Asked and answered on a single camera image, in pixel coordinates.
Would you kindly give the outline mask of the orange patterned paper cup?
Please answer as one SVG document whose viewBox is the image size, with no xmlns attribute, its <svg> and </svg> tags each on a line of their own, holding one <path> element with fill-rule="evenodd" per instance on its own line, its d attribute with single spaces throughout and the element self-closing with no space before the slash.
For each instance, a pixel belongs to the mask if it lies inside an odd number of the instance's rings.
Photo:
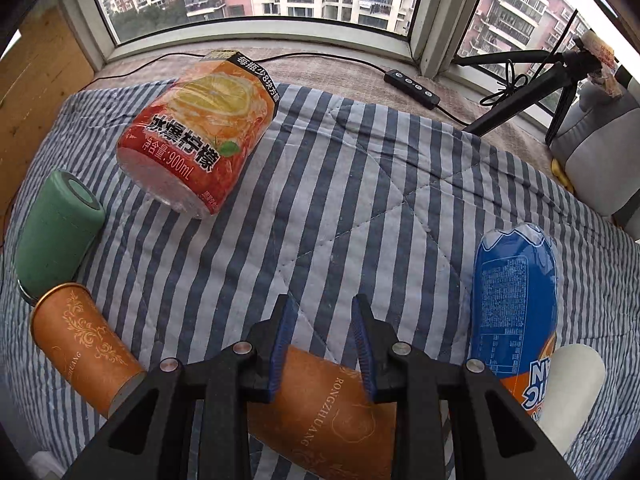
<svg viewBox="0 0 640 480">
<path fill-rule="evenodd" d="M 396 405 L 372 403 L 356 370 L 291 346 L 276 396 L 247 417 L 253 437 L 320 478 L 392 476 Z"/>
</svg>

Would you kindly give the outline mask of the white plastic cup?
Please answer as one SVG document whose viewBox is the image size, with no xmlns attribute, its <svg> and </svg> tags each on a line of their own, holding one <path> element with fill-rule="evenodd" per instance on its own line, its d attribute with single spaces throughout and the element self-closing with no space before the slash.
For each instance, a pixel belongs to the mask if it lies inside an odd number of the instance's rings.
<svg viewBox="0 0 640 480">
<path fill-rule="evenodd" d="M 585 425 L 605 376 L 599 352 L 585 344 L 568 344 L 553 353 L 538 426 L 560 454 L 570 449 Z"/>
</svg>

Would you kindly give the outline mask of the blue orange soda bottle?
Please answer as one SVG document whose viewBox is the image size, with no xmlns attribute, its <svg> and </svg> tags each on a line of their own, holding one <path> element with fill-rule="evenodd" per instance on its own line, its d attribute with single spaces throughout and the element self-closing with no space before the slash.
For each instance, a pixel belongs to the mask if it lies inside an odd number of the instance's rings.
<svg viewBox="0 0 640 480">
<path fill-rule="evenodd" d="M 534 420 L 544 408 L 556 344 L 554 247 L 536 224 L 486 233 L 477 247 L 469 357 L 482 361 Z"/>
</svg>

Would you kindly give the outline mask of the green thermos bottle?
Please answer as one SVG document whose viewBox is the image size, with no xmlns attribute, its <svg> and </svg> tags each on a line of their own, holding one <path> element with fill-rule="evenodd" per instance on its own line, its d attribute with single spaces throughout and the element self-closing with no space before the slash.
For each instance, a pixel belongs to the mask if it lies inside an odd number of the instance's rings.
<svg viewBox="0 0 640 480">
<path fill-rule="evenodd" d="M 32 306 L 71 281 L 102 229 L 105 210 L 75 176 L 54 170 L 40 186 L 14 257 L 18 289 Z"/>
</svg>

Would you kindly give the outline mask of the blue striped quilt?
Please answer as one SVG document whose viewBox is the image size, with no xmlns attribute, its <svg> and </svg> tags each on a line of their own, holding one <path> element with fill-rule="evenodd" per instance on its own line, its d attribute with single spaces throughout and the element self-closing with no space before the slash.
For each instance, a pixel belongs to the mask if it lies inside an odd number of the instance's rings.
<svg viewBox="0 0 640 480">
<path fill-rule="evenodd" d="M 1 260 L 1 371 L 39 445 L 70 464 L 101 417 L 36 348 L 14 255 L 51 171 L 90 188 L 106 212 L 78 280 L 144 366 L 198 362 L 242 337 L 277 296 L 299 307 L 295 343 L 354 366 L 352 297 L 398 336 L 460 362 L 482 235 L 522 222 L 553 240 L 558 341 L 595 348 L 597 403 L 566 453 L 605 479 L 639 429 L 639 248 L 545 174 L 450 125 L 320 90 L 280 87 L 274 122 L 219 214 L 196 220 L 120 170 L 116 143 L 163 82 L 90 90 L 63 104 L 14 204 Z"/>
</svg>

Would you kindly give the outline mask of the red lemon drink bottle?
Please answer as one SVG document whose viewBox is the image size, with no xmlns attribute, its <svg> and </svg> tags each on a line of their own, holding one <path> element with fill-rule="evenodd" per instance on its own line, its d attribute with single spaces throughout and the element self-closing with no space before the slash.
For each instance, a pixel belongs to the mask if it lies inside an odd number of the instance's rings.
<svg viewBox="0 0 640 480">
<path fill-rule="evenodd" d="M 260 64 L 213 50 L 134 118 L 118 139 L 117 162 L 171 209 L 195 219 L 218 214 L 279 101 Z"/>
</svg>

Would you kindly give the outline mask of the grey plush penguin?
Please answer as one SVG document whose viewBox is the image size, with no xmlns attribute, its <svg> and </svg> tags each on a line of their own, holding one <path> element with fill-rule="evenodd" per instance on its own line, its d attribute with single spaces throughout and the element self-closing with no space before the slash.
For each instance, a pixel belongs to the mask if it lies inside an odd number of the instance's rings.
<svg viewBox="0 0 640 480">
<path fill-rule="evenodd" d="M 639 81 L 616 75 L 619 96 L 585 82 L 550 151 L 577 197 L 639 238 Z"/>
</svg>

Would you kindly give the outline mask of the wooden board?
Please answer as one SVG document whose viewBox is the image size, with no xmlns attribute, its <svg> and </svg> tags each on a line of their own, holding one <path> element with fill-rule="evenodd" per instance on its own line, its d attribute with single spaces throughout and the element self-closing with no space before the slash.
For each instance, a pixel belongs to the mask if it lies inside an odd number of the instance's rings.
<svg viewBox="0 0 640 480">
<path fill-rule="evenodd" d="M 1 60 L 1 213 L 26 176 L 60 107 L 94 70 L 55 6 L 29 13 Z"/>
</svg>

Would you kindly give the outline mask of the black tripod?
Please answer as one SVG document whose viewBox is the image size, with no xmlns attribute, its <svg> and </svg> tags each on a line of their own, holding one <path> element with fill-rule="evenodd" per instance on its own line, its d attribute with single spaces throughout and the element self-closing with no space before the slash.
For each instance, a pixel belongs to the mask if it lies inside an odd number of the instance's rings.
<svg viewBox="0 0 640 480">
<path fill-rule="evenodd" d="M 550 145 L 559 132 L 574 99 L 578 84 L 588 75 L 601 69 L 601 62 L 578 38 L 576 48 L 564 52 L 558 49 L 504 51 L 474 56 L 454 57 L 454 64 L 480 70 L 489 64 L 502 64 L 506 76 L 499 80 L 502 89 L 485 96 L 480 104 L 488 112 L 464 127 L 474 136 L 484 136 L 501 126 L 526 108 L 535 105 L 559 92 L 544 143 Z"/>
</svg>

